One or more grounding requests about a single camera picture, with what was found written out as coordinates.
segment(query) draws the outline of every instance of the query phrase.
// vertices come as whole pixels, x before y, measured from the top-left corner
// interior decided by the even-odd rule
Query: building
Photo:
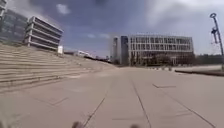
[[[110,60],[120,65],[191,64],[194,57],[191,37],[130,35],[113,37]]]
[[[28,46],[57,51],[63,31],[37,17],[28,21],[25,43]]]
[[[25,16],[7,9],[0,25],[0,40],[22,43],[25,37],[27,20]]]
[[[5,11],[6,1],[0,0],[0,20],[3,17],[4,11]]]

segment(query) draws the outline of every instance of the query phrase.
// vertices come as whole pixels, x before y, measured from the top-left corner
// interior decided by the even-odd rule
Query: paved ground
[[[223,128],[224,78],[140,68],[0,94],[16,128]]]

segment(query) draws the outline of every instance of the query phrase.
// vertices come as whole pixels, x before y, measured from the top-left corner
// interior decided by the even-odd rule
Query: street light
[[[220,49],[221,49],[221,54],[222,54],[221,55],[221,57],[222,57],[222,71],[224,71],[224,51],[223,51],[222,38],[221,38],[220,31],[219,31],[219,26],[218,26],[218,22],[217,22],[216,16],[217,16],[216,13],[212,13],[210,15],[210,18],[212,18],[214,20],[214,23],[215,23],[215,28],[212,29],[211,33],[214,34],[214,38],[215,38],[216,43],[220,44]]]

